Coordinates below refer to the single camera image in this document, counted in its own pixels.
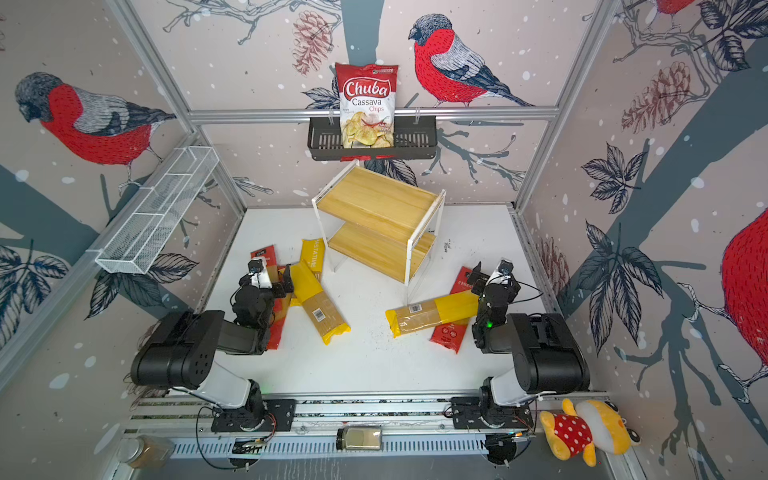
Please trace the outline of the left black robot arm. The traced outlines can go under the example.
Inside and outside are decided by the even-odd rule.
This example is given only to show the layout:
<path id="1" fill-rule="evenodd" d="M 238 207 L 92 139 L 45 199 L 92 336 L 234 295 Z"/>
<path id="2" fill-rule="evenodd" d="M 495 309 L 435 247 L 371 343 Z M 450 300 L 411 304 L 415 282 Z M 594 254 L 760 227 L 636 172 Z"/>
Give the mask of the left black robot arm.
<path id="1" fill-rule="evenodd" d="M 248 431 L 261 427 L 269 410 L 261 388 L 215 360 L 222 352 L 261 355 L 268 350 L 273 310 L 293 292 L 292 280 L 269 280 L 254 261 L 230 298 L 233 322 L 222 310 L 173 313 L 164 317 L 134 357 L 130 378 L 137 386 L 178 390 L 208 402 L 216 415 L 213 430 Z"/>

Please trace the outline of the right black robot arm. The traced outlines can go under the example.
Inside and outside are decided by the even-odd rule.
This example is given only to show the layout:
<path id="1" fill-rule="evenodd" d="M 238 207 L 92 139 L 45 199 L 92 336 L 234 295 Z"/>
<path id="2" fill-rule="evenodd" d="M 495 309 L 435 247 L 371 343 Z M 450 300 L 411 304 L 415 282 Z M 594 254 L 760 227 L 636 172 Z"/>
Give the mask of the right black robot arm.
<path id="1" fill-rule="evenodd" d="M 541 394 L 589 389 L 586 360 L 562 315 L 510 313 L 520 290 L 511 272 L 489 276 L 475 268 L 468 282 L 478 296 L 475 346 L 484 354 L 507 355 L 512 362 L 510 370 L 487 378 L 479 389 L 484 419 L 501 423 Z"/>

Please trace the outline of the yellow spaghetti bag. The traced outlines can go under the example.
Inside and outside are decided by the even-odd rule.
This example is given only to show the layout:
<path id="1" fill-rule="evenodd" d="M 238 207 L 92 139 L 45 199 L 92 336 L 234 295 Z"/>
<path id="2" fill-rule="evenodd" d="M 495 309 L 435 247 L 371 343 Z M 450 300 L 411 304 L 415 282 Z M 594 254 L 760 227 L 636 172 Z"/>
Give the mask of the yellow spaghetti bag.
<path id="1" fill-rule="evenodd" d="M 290 275 L 294 294 L 325 345 L 329 345 L 335 336 L 351 330 L 306 263 L 298 262 L 291 265 Z"/>
<path id="2" fill-rule="evenodd" d="M 322 239 L 303 240 L 300 261 L 290 266 L 290 276 L 294 286 L 290 306 L 300 306 L 323 291 L 321 276 L 325 257 L 325 243 Z"/>
<path id="3" fill-rule="evenodd" d="M 386 320 L 395 338 L 477 315 L 479 297 L 470 290 L 387 310 Z"/>

